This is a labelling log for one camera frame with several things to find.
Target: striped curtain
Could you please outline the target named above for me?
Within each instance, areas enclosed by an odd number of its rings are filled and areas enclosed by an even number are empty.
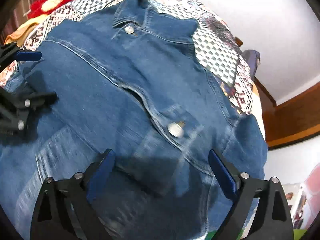
[[[10,19],[4,27],[1,35],[0,42],[4,44],[5,38],[13,33],[21,24],[25,23],[27,18],[27,12],[30,9],[30,5],[36,0],[19,0],[14,11],[11,13]]]

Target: blue gripper pad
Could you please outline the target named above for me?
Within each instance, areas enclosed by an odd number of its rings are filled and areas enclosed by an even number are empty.
[[[237,192],[236,182],[214,150],[209,152],[209,165],[226,198],[234,200]]]
[[[110,150],[107,156],[101,161],[99,167],[92,174],[87,185],[87,200],[92,203],[92,200],[103,192],[106,181],[115,165],[116,154]]]
[[[19,50],[14,55],[16,61],[38,61],[42,57],[40,51],[31,51],[31,50]]]

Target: denim jacket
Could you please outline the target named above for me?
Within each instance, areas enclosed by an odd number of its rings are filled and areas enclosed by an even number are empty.
[[[211,149],[264,177],[257,121],[239,115],[196,60],[197,26],[124,0],[64,20],[39,47],[42,59],[20,66],[9,92],[59,98],[25,138],[1,139],[0,204],[25,239],[43,179],[70,178],[106,148],[116,166],[91,204],[114,239],[195,239],[219,228],[232,203],[209,167]]]

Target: metal bolt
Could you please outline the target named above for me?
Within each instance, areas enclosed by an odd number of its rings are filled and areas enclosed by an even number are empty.
[[[246,173],[246,172],[242,172],[242,173],[240,174],[240,176],[241,176],[242,178],[244,178],[244,179],[248,179],[248,178],[250,177],[249,174]]]
[[[25,106],[25,107],[29,107],[29,106],[30,106],[30,100],[29,100],[29,99],[26,99],[26,100],[24,101],[24,106]]]
[[[279,182],[279,179],[277,177],[272,177],[271,180],[274,182],[274,183],[278,183]]]
[[[53,177],[46,177],[46,178],[44,179],[44,182],[45,182],[45,183],[50,183],[51,181],[53,181]]]
[[[77,172],[75,174],[75,179],[81,179],[83,177],[83,173],[82,172]]]
[[[24,122],[22,120],[18,121],[18,129],[22,131],[24,129]]]

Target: green object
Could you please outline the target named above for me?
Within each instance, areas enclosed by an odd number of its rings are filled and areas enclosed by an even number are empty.
[[[299,240],[306,231],[307,231],[306,229],[294,229],[293,230],[294,240]]]
[[[205,240],[211,240],[211,238],[214,236],[215,233],[216,233],[216,231],[209,232],[209,233],[207,234]],[[239,239],[241,238],[242,234],[243,234],[243,229],[241,230],[241,232],[240,232],[237,240],[239,240]]]

